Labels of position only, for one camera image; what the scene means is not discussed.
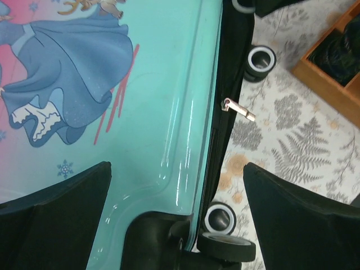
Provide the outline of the pink teal suitcase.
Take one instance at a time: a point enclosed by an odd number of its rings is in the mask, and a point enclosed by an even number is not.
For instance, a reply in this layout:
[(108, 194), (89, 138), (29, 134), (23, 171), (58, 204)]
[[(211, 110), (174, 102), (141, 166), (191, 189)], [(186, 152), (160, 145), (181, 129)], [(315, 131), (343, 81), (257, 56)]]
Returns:
[(240, 269), (253, 242), (214, 200), (254, 21), (292, 1), (2, 1), (1, 204), (100, 162), (86, 269)]

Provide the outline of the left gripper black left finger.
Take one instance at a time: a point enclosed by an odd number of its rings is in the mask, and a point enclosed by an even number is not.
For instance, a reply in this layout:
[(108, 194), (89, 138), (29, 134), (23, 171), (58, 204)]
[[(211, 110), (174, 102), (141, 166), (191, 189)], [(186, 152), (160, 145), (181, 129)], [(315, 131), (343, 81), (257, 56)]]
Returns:
[(111, 182), (103, 161), (1, 204), (1, 269), (86, 269)]

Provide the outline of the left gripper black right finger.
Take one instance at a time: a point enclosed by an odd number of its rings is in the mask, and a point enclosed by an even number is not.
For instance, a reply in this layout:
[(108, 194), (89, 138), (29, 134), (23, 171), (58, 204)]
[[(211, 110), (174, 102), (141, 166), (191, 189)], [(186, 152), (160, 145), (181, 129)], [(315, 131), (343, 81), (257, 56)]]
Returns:
[(359, 198), (329, 199), (248, 163), (244, 185), (266, 269), (359, 269)]

